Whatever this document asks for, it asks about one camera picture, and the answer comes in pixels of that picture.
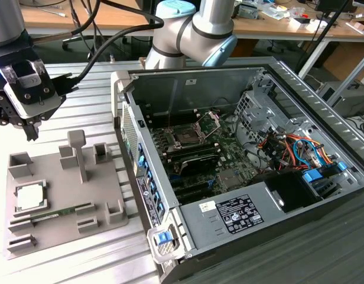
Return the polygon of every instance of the colored wires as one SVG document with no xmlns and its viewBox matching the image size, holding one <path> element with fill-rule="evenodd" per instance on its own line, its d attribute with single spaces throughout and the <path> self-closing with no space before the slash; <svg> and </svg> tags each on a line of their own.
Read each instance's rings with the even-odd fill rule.
<svg viewBox="0 0 364 284">
<path fill-rule="evenodd" d="M 298 147 L 298 143 L 299 142 L 306 142 L 309 146 L 311 146 L 312 147 L 312 149 L 313 149 L 313 151 L 314 151 L 314 153 L 315 153 L 315 155 L 316 155 L 316 157 L 317 157 L 317 159 L 319 160 L 319 162 L 321 163 L 321 164 L 326 164 L 326 162 L 321 158 L 321 156 L 319 155 L 319 153 L 317 152 L 317 150 L 316 150 L 316 147 L 315 147 L 315 145 L 312 143 L 312 142 L 310 142 L 310 141 L 308 141 L 308 140 L 306 140 L 306 139 L 299 139 L 299 140 L 296 140 L 296 142 L 294 143 L 294 154 L 295 154 L 295 156 L 296 156 L 296 159 L 298 159 L 299 161 L 301 161 L 302 163 L 304 163 L 304 164 L 306 164 L 307 166 L 308 166 L 308 169 L 311 169 L 311 165 L 309 164 L 309 162 L 307 162 L 306 160 L 304 160 L 304 159 L 302 159 L 301 157 L 299 157 L 299 155 L 298 155 L 298 153 L 297 153 L 297 147 Z"/>
<path fill-rule="evenodd" d="M 292 165 L 293 165 L 293 166 L 296 166 L 296 159 L 295 159 L 295 157 L 294 157 L 294 155 L 293 155 L 293 151 L 291 150 L 290 145 L 288 145 L 288 143 L 287 143 L 287 139 L 285 139 L 284 141 L 285 141 L 285 143 L 286 143 L 286 149 L 287 149 L 287 151 L 289 152 L 291 159 L 293 160 L 293 161 L 292 161 Z"/>
<path fill-rule="evenodd" d="M 318 159 L 322 158 L 324 160 L 324 162 L 325 162 L 325 163 L 322 163 L 322 164 L 332 164 L 333 163 L 329 159 L 328 155 L 326 154 L 326 152 L 324 150 L 324 147 L 319 147 L 319 146 L 321 146 L 321 144 L 319 142 L 317 142 L 315 140 L 312 140 L 309 137 L 301 137 L 301 136 L 296 135 L 296 134 L 287 134 L 286 137 L 289 137 L 289 138 L 294 139 L 294 140 L 304 139 L 306 141 L 309 141 L 309 142 L 313 143 L 313 149 L 315 150 L 315 154 L 316 154 L 317 158 Z"/>
</svg>

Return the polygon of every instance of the blue latch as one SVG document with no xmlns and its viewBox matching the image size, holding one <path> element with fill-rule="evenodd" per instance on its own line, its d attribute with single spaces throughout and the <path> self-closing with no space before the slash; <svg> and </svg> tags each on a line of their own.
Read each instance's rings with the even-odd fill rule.
<svg viewBox="0 0 364 284">
<path fill-rule="evenodd" d="M 158 192 L 155 193 L 154 200 L 156 203 L 160 200 L 160 194 L 158 194 Z"/>
<path fill-rule="evenodd" d="M 138 161 L 137 165 L 138 165 L 139 167 L 143 167 L 143 165 L 144 165 L 144 160 L 145 160 L 144 155 L 140 156 L 140 158 L 139 158 L 139 161 Z"/>
<path fill-rule="evenodd" d="M 345 165 L 344 162 L 339 162 L 338 164 L 338 168 L 342 171 L 346 170 L 347 169 L 347 166 Z"/>
<path fill-rule="evenodd" d="M 154 192 L 156 191 L 156 185 L 154 184 L 154 182 L 151 182 L 151 192 L 152 194 L 154 194 Z"/>
<path fill-rule="evenodd" d="M 304 174 L 304 178 L 307 182 L 314 182 L 315 180 L 322 179 L 323 176 L 317 169 L 308 170 Z"/>
<path fill-rule="evenodd" d="M 162 203 L 158 204 L 158 208 L 160 209 L 159 211 L 163 212 L 164 206 Z"/>
<path fill-rule="evenodd" d="M 162 244 L 166 244 L 169 243 L 171 241 L 173 241 L 173 235 L 171 234 L 171 232 L 166 231 L 166 232 L 162 232 L 159 233 L 158 235 L 156 235 L 155 237 L 156 240 L 156 244 L 158 246 L 162 245 Z"/>
</svg>

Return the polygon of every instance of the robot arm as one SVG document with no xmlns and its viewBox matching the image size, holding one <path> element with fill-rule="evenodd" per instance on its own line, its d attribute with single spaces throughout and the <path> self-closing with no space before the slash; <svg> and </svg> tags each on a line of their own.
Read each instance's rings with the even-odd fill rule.
<svg viewBox="0 0 364 284">
<path fill-rule="evenodd" d="M 200 11 L 181 0 L 165 0 L 156 15 L 126 7 L 108 0 L 97 0 L 89 19 L 78 29 L 64 34 L 36 38 L 37 43 L 79 34 L 96 16 L 102 2 L 156 20 L 159 24 L 140 25 L 120 31 L 95 54 L 98 57 L 116 38 L 133 31 L 154 30 L 154 44 L 146 61 L 147 69 L 184 66 L 184 54 L 203 66 L 221 65 L 236 46 L 230 19 L 235 0 L 202 0 Z M 89 62 L 76 78 L 71 74 L 50 79 L 43 61 L 33 49 L 33 40 L 24 27 L 18 0 L 0 0 L 0 125 L 11 123 L 22 128 L 27 140 L 38 138 L 37 127 L 48 120 L 66 100 L 65 95 L 77 89 L 95 61 Z"/>
<path fill-rule="evenodd" d="M 154 31 L 146 69 L 182 68 L 185 56 L 202 66 L 220 66 L 233 52 L 237 38 L 231 19 L 235 0 L 202 0 L 200 10 L 181 0 L 158 4 L 156 16 L 165 22 Z"/>
<path fill-rule="evenodd" d="M 11 123 L 28 141 L 36 140 L 41 121 L 73 91 L 70 75 L 50 79 L 25 30 L 18 0 L 0 0 L 0 125 Z"/>
</svg>

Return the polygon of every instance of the black cable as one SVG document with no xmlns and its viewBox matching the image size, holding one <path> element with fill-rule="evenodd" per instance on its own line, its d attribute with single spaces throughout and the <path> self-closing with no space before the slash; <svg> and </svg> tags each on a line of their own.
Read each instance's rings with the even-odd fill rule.
<svg viewBox="0 0 364 284">
<path fill-rule="evenodd" d="M 72 36 L 75 36 L 77 34 L 80 34 L 82 31 L 87 29 L 87 27 L 94 21 L 95 17 L 97 16 L 99 5 L 101 3 L 101 0 L 96 0 L 94 10 L 90 17 L 87 19 L 87 21 L 81 25 L 81 27 L 75 29 L 74 31 L 69 31 L 67 33 L 59 33 L 59 34 L 52 34 L 52 35 L 44 35 L 42 37 L 36 37 L 32 39 L 33 44 L 39 44 L 39 43 L 48 43 L 49 41 L 54 40 L 61 40 Z"/>
<path fill-rule="evenodd" d="M 364 115 L 359 114 L 360 119 L 364 120 Z"/>
<path fill-rule="evenodd" d="M 84 7 L 84 9 L 89 13 L 89 15 L 91 15 L 91 13 L 92 13 L 91 1 L 88 0 L 89 7 L 87 7 L 87 5 L 85 4 L 84 0 L 81 0 L 81 4 Z M 96 28 L 97 32 L 99 33 L 99 35 L 100 35 L 100 37 L 102 39 L 102 43 L 106 42 L 105 36 L 102 34 L 101 30 L 99 29 L 99 27 L 97 26 L 97 24 L 95 23 L 95 21 L 93 21 L 93 25 L 94 25 L 94 28 Z M 117 44 L 112 43 L 111 45 L 114 46 L 114 48 L 116 48 L 117 51 L 123 52 L 125 54 L 128 54 L 125 50 L 121 49 Z"/>
<path fill-rule="evenodd" d="M 235 130 L 235 136 L 236 136 L 236 138 L 237 138 L 237 130 L 239 129 L 239 124 L 240 124 L 240 118 L 237 116 L 236 130 Z"/>
<path fill-rule="evenodd" d="M 82 73 L 80 75 L 78 75 L 77 77 L 77 81 L 78 83 L 81 82 L 81 80 L 83 78 L 85 78 L 85 76 L 89 73 L 89 71 L 91 70 L 91 68 L 93 67 L 93 65 L 95 64 L 95 62 L 97 61 L 98 57 L 103 53 L 103 51 L 105 51 L 106 48 L 108 48 L 110 46 L 110 44 L 112 44 L 115 40 L 129 34 L 129 33 L 134 33 L 136 31 L 146 31 L 146 30 L 152 30 L 155 28 L 162 28 L 164 26 L 164 21 L 161 18 L 156 17 L 155 15 L 149 14 L 147 12 L 141 11 L 141 10 L 137 10 L 131 7 L 127 7 L 124 6 L 122 4 L 119 3 L 115 3 L 112 1 L 108 1 L 108 0 L 97 0 L 98 2 L 102 2 L 106 5 L 115 7 L 115 8 L 119 8 L 128 12 L 133 12 L 139 15 L 143 15 L 147 18 L 150 18 L 152 20 L 157 21 L 158 23 L 154 23 L 154 24 L 146 24 L 146 25 L 138 25 L 136 27 L 131 27 L 131 28 L 126 28 L 118 33 L 116 33 L 115 35 L 113 35 L 111 38 L 109 38 L 105 43 L 102 44 L 102 46 L 96 51 L 96 53 L 94 54 L 94 56 L 92 57 L 92 59 L 90 60 L 90 62 L 86 65 L 86 67 L 83 69 Z"/>
<path fill-rule="evenodd" d="M 56 3 L 52 3 L 52 4 L 44 4 L 44 5 L 30 5 L 30 4 L 24 4 L 22 2 L 19 2 L 20 5 L 22 6 L 25 6 L 25 7 L 33 7 L 33 8 L 42 8 L 42 7 L 49 7 L 49 6 L 55 6 L 55 5 L 58 5 L 58 4 L 61 4 L 61 3 L 64 3 L 66 2 L 67 0 L 61 0 L 61 1 L 58 1 Z"/>
<path fill-rule="evenodd" d="M 354 123 L 354 125 L 355 125 L 355 128 L 357 128 L 358 130 L 360 130 L 360 128 L 359 128 L 359 126 L 358 126 L 358 124 L 354 121 L 354 120 L 352 120 L 350 117 L 348 117 L 348 118 L 346 118 L 348 121 L 351 121 L 352 123 Z"/>
<path fill-rule="evenodd" d="M 309 50 L 309 48 L 310 48 L 310 46 L 311 46 L 312 42 L 314 41 L 314 38 L 316 37 L 316 34 L 317 34 L 317 32 L 319 31 L 319 29 L 320 29 L 320 25 L 321 25 L 321 22 L 323 21 L 323 17 L 324 17 L 324 15 L 321 15 L 320 22 L 318 23 L 317 29 L 316 29 L 316 31 L 315 31 L 315 33 L 314 33 L 313 37 L 312 37 L 312 40 L 310 41 L 309 45 L 307 46 L 307 48 L 304 50 L 304 52 L 303 52 L 303 53 L 302 53 L 302 55 L 300 56 L 300 58 L 299 58 L 299 60 L 298 60 L 298 63 L 296 63 L 296 68 L 297 68 L 297 67 L 299 67 L 299 64 L 300 64 L 301 59 L 303 59 L 304 55 L 305 55 L 305 54 L 306 54 L 306 52 Z"/>
<path fill-rule="evenodd" d="M 78 15 L 77 15 L 77 12 L 76 10 L 74 9 L 74 6 L 73 6 L 73 0 L 69 0 L 69 6 L 70 6 L 70 14 L 71 14 L 71 18 L 74 22 L 74 26 L 77 26 L 77 28 L 81 27 L 81 22 L 80 22 L 80 19 L 78 18 Z M 83 41 L 83 43 L 85 44 L 85 46 L 87 47 L 87 49 L 92 52 L 92 48 L 89 47 L 89 45 L 87 44 L 84 36 L 82 33 L 80 33 L 80 37 Z"/>
<path fill-rule="evenodd" d="M 336 22 L 336 20 L 338 19 L 339 15 L 341 14 L 341 12 L 345 9 L 346 5 L 350 2 L 350 0 L 344 0 L 341 8 L 333 15 L 333 17 L 330 19 L 329 23 L 326 25 L 325 29 L 323 30 L 323 32 L 320 34 L 320 36 L 318 37 L 318 39 L 316 40 L 316 42 L 314 43 L 314 47 L 311 49 L 311 51 L 306 55 L 306 60 L 303 60 L 303 62 L 301 62 L 295 69 L 295 73 L 298 74 L 300 72 L 300 70 L 303 68 L 304 64 L 306 63 L 306 61 L 308 60 L 308 58 L 313 54 L 313 52 L 316 50 L 317 46 L 321 43 L 321 41 L 323 40 L 323 38 L 326 36 L 326 34 L 328 33 L 329 29 L 332 27 L 332 25 Z"/>
<path fill-rule="evenodd" d="M 87 19 L 87 21 L 79 28 L 77 28 L 74 31 L 71 31 L 70 33 L 72 35 L 76 35 L 81 33 L 82 31 L 84 31 L 85 29 L 87 29 L 87 27 L 89 25 L 91 25 L 91 23 L 94 21 L 95 17 L 97 16 L 98 10 L 99 10 L 99 6 L 100 6 L 101 0 L 97 0 L 94 6 L 94 9 L 90 15 L 90 17 Z"/>
<path fill-rule="evenodd" d="M 267 40 L 271 44 L 271 49 L 274 47 L 274 40 Z"/>
<path fill-rule="evenodd" d="M 249 150 L 245 150 L 245 154 L 252 154 L 253 156 L 258 157 L 262 161 L 265 161 L 267 164 L 269 164 L 269 161 L 267 159 L 265 159 L 264 157 L 262 157 L 261 155 L 259 155 L 259 154 L 256 154 L 254 152 L 251 152 Z"/>
<path fill-rule="evenodd" d="M 257 155 L 258 155 L 259 168 L 261 168 L 261 164 L 262 164 L 262 162 L 261 162 L 261 156 L 259 155 L 259 154 L 260 154 L 260 152 L 261 152 L 261 150 L 260 150 L 260 149 L 258 149 L 258 150 L 257 150 Z"/>
<path fill-rule="evenodd" d="M 247 144 L 250 144 L 250 145 L 257 145 L 257 142 L 254 142 L 254 141 L 247 141 L 247 142 L 245 142 L 245 143 L 243 143 L 242 145 L 241 145 L 241 147 L 243 148 L 245 145 L 247 145 Z"/>
<path fill-rule="evenodd" d="M 93 24 L 94 26 L 94 32 L 93 32 L 93 49 L 94 49 L 94 53 L 97 50 L 97 28 L 96 26 Z"/>
</svg>

